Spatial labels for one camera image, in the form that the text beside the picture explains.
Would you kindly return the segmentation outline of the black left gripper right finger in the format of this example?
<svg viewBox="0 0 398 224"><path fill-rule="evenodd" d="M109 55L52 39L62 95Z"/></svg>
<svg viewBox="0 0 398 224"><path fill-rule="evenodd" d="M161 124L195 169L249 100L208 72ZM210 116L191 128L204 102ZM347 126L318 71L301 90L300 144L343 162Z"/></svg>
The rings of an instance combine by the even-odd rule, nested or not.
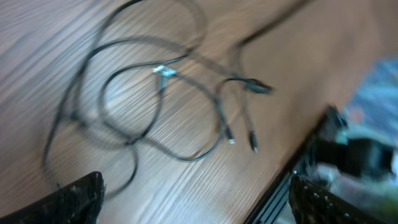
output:
<svg viewBox="0 0 398 224"><path fill-rule="evenodd" d="M383 224L389 218L379 213L381 200L352 186L328 189L300 175L292 176L289 204L296 223Z"/></svg>

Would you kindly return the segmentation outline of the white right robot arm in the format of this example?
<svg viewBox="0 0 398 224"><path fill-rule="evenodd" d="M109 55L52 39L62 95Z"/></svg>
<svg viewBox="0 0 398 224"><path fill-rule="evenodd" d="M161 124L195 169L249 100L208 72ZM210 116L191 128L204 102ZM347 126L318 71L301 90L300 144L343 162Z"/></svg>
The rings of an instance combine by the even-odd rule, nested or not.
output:
<svg viewBox="0 0 398 224"><path fill-rule="evenodd" d="M397 146L371 133L350 133L333 139L317 138L310 147L308 166L327 165L343 174L375 181L396 178Z"/></svg>

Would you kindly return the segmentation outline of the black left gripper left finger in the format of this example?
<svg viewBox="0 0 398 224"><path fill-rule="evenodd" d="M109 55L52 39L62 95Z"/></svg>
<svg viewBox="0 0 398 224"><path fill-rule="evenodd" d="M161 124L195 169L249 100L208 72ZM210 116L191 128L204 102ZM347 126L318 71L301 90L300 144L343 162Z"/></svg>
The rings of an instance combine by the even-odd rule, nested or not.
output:
<svg viewBox="0 0 398 224"><path fill-rule="evenodd" d="M97 224L104 202L100 172L84 177L54 193L1 217L1 224Z"/></svg>

